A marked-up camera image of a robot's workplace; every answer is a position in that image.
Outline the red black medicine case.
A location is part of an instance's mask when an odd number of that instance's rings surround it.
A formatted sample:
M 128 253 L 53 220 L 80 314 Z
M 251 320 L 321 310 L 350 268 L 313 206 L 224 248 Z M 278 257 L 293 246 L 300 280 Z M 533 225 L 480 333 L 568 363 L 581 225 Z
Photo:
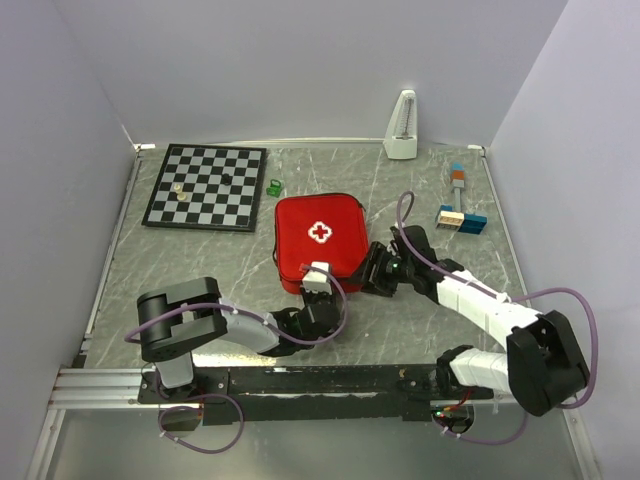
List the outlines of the red black medicine case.
M 287 197 L 274 210 L 273 258 L 284 290 L 298 295 L 304 276 L 302 267 L 327 263 L 344 291 L 360 286 L 349 281 L 365 259 L 369 240 L 365 209 L 347 193 L 324 193 Z

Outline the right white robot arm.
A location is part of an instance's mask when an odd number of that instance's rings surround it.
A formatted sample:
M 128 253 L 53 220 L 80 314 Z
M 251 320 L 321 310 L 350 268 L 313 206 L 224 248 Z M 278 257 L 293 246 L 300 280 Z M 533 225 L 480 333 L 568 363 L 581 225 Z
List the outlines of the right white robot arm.
M 399 285 L 408 284 L 482 329 L 503 349 L 496 353 L 461 345 L 445 351 L 435 367 L 442 395 L 454 399 L 473 388 L 499 391 L 537 417 L 569 407 L 569 398 L 576 394 L 589 397 L 591 371 L 565 315 L 516 304 L 461 264 L 437 258 L 420 226 L 394 227 L 391 233 L 389 245 L 370 245 L 350 283 L 381 297 L 391 297 Z

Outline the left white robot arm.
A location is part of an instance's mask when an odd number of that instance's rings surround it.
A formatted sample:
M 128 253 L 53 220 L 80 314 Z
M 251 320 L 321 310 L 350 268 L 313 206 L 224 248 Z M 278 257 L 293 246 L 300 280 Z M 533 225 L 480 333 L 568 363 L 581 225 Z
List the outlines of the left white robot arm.
M 217 280 L 202 277 L 141 295 L 139 326 L 124 341 L 137 344 L 156 367 L 161 390 L 176 402 L 197 390 L 192 352 L 215 340 L 260 356 L 288 357 L 326 343 L 346 324 L 346 294 L 337 280 L 313 270 L 301 287 L 304 306 L 256 313 L 224 298 Z

